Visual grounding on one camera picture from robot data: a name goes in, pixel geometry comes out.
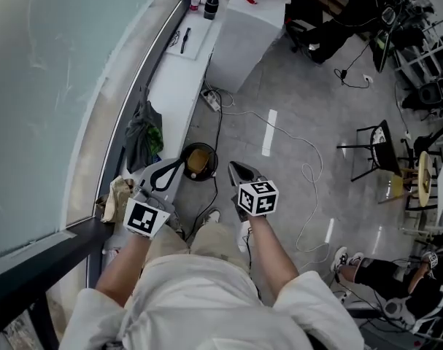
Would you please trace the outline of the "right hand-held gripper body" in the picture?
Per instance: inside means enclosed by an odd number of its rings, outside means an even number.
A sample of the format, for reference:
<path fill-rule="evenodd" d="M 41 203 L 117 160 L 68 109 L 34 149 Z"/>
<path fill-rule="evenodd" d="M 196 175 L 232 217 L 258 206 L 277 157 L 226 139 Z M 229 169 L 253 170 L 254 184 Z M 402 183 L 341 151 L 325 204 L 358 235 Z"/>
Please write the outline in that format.
<path fill-rule="evenodd" d="M 279 190 L 272 180 L 239 185 L 237 205 L 253 217 L 272 214 L 277 209 Z"/>

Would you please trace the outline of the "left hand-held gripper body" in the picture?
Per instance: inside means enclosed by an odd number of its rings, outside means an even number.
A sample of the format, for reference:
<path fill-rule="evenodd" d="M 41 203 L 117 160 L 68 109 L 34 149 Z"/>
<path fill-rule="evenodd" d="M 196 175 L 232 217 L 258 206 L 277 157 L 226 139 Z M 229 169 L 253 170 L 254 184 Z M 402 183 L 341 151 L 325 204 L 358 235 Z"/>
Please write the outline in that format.
<path fill-rule="evenodd" d="M 154 239 L 174 212 L 175 207 L 168 195 L 161 197 L 155 192 L 135 186 L 127 201 L 123 227 L 131 233 Z"/>

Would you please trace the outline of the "black waste bin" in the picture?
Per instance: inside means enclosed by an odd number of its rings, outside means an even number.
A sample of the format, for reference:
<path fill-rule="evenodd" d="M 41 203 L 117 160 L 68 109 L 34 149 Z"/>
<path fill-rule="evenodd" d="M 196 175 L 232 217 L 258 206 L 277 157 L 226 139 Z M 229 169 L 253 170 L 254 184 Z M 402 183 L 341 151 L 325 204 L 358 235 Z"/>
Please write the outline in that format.
<path fill-rule="evenodd" d="M 209 162 L 207 164 L 207 167 L 205 171 L 202 174 L 199 174 L 196 178 L 192 179 L 190 177 L 190 172 L 187 169 L 187 163 L 186 160 L 188 159 L 189 155 L 192 153 L 192 151 L 196 148 L 206 150 L 209 153 Z M 184 169 L 184 175 L 190 179 L 193 182 L 205 182 L 209 179 L 214 179 L 216 176 L 216 170 L 218 167 L 218 156 L 214 148 L 212 148 L 210 145 L 202 142 L 196 142 L 189 144 L 186 146 L 180 155 L 180 159 L 185 164 Z"/>

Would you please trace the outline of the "tan plastic container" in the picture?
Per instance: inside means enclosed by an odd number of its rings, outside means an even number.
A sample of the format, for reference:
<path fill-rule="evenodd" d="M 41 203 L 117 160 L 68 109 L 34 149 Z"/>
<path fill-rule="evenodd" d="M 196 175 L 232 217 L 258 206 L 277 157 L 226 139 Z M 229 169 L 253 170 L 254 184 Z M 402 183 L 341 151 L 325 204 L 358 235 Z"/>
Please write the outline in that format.
<path fill-rule="evenodd" d="M 196 178 L 199 174 L 202 174 L 209 162 L 209 153 L 206 150 L 196 148 L 189 155 L 186 160 L 187 169 L 190 172 L 192 179 Z"/>

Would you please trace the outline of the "person's right forearm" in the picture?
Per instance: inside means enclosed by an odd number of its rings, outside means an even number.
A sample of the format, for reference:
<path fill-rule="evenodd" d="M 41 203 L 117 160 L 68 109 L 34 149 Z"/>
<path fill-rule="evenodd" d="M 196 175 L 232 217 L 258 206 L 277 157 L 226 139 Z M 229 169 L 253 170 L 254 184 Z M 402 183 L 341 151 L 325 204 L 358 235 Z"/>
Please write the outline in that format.
<path fill-rule="evenodd" d="M 265 217 L 249 215 L 255 249 L 259 263 L 266 277 L 266 282 L 275 299 L 282 289 L 299 276 L 298 269 L 283 249 L 273 228 Z"/>

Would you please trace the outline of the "person's left forearm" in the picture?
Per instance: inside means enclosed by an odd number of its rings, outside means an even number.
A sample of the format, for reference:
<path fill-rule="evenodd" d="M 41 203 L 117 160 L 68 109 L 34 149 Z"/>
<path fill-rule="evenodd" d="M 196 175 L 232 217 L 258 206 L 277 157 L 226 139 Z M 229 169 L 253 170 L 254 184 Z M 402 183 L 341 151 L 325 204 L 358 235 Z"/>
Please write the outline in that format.
<path fill-rule="evenodd" d="M 139 280 L 150 245 L 150 239 L 132 233 L 100 275 L 96 290 L 124 307 Z"/>

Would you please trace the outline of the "beige cloth bag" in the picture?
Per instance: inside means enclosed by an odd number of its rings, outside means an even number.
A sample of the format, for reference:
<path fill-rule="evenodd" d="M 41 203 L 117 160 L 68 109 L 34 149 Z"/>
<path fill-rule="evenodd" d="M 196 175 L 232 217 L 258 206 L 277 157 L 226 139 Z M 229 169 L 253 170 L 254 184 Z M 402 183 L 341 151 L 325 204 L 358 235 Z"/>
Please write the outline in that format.
<path fill-rule="evenodd" d="M 101 211 L 103 223 L 119 223 L 123 221 L 128 199 L 133 194 L 134 180 L 118 176 L 109 185 L 109 192 L 99 197 L 95 204 Z"/>

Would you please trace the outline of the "dark plastic bag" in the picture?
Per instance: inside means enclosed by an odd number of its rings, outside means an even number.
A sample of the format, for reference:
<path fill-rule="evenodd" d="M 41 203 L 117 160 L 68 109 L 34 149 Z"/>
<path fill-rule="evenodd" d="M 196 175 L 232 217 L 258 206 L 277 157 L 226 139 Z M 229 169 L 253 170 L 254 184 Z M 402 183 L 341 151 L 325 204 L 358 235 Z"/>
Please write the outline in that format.
<path fill-rule="evenodd" d="M 152 156 L 163 150 L 162 115 L 155 111 L 146 89 L 126 127 L 126 168 L 132 174 L 152 165 Z"/>

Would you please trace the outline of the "person's right sneaker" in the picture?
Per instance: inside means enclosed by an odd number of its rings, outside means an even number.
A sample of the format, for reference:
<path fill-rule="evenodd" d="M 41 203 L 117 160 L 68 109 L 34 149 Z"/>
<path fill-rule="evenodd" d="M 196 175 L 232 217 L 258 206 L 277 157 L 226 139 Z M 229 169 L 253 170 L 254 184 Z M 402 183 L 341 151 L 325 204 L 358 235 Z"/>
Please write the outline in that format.
<path fill-rule="evenodd" d="M 201 226 L 205 226 L 207 224 L 211 223 L 219 223 L 220 221 L 220 210 L 219 209 L 211 209 L 210 212 L 208 212 L 201 223 Z"/>

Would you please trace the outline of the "person's white shirt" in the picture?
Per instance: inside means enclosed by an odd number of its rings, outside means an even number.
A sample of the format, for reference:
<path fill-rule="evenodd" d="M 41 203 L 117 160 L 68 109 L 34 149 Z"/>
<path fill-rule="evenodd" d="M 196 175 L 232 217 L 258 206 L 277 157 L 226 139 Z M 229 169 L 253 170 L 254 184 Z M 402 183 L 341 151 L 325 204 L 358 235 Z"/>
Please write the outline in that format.
<path fill-rule="evenodd" d="M 314 271 L 269 307 L 241 268 L 180 254 L 145 267 L 128 308 L 82 290 L 60 350 L 313 350 L 312 339 L 326 350 L 364 350 L 357 324 Z"/>

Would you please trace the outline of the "black metal chair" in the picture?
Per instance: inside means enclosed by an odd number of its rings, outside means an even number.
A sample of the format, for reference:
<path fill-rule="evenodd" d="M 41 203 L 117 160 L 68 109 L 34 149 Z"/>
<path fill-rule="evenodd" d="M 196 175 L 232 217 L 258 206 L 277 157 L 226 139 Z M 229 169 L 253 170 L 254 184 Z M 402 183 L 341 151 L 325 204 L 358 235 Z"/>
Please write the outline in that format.
<path fill-rule="evenodd" d="M 359 144 L 359 133 L 363 132 L 369 132 L 369 141 L 365 144 Z M 370 169 L 362 174 L 351 177 L 351 182 L 355 182 L 375 171 L 387 171 L 396 176 L 402 177 L 402 170 L 398 163 L 387 120 L 383 120 L 378 125 L 358 128 L 355 132 L 354 144 L 340 144 L 337 145 L 336 148 L 340 150 L 365 149 L 370 154 L 370 157 L 368 158 L 368 161 L 371 163 Z"/>

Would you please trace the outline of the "white cabinet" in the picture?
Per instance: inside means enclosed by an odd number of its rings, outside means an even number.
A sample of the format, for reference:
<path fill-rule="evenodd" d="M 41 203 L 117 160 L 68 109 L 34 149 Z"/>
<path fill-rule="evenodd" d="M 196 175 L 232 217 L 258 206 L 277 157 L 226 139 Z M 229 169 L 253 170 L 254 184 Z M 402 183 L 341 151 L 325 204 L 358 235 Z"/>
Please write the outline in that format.
<path fill-rule="evenodd" d="M 215 87 L 237 93 L 282 30 L 283 0 L 229 0 L 206 73 Z"/>

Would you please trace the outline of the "white tray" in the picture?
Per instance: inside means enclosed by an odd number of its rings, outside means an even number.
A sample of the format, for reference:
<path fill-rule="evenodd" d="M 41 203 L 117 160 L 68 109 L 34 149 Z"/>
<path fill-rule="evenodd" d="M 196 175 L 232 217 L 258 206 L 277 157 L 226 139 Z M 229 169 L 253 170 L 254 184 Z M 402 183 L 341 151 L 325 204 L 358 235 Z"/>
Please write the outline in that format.
<path fill-rule="evenodd" d="M 195 20 L 186 20 L 181 23 L 180 27 L 176 30 L 176 33 L 170 39 L 170 42 L 166 48 L 166 53 L 175 55 L 181 58 L 194 61 L 204 43 L 205 37 L 211 28 L 212 21 L 204 18 Z M 188 37 L 188 41 L 185 46 L 185 51 L 180 54 L 180 47 L 182 44 L 182 38 L 188 27 L 191 27 L 191 32 Z"/>

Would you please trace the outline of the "yellow round table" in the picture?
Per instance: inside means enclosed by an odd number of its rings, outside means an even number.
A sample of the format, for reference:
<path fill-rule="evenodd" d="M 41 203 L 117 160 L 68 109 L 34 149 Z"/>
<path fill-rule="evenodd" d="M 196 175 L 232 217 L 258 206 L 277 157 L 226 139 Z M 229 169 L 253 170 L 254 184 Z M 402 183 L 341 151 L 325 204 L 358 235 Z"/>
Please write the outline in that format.
<path fill-rule="evenodd" d="M 436 205 L 430 205 L 429 201 L 436 198 L 431 194 L 432 188 L 437 186 L 436 178 L 431 156 L 422 151 L 417 168 L 402 168 L 400 175 L 392 175 L 388 193 L 378 204 L 406 200 L 408 211 L 435 209 Z"/>

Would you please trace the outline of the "black office chair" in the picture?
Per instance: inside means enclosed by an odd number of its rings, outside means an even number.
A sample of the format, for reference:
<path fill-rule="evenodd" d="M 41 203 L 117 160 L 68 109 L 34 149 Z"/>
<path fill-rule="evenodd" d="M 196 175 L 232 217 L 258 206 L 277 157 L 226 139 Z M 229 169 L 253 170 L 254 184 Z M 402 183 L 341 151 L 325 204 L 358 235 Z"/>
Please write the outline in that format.
<path fill-rule="evenodd" d="M 443 109 L 443 77 L 438 77 L 410 93 L 402 102 L 403 109 Z"/>

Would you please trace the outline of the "black window frame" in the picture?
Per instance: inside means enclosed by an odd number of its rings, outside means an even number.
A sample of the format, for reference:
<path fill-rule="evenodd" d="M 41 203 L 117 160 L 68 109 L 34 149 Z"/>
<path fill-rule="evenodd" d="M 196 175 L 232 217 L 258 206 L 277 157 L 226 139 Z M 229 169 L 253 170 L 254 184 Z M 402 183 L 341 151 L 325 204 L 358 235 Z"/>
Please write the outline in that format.
<path fill-rule="evenodd" d="M 112 223 L 89 217 L 19 249 L 17 256 L 26 258 L 0 272 L 0 335 L 26 313 L 42 348 L 58 350 L 46 292 L 82 261 L 87 262 L 85 286 L 96 286 L 103 268 L 101 251 L 113 231 Z"/>

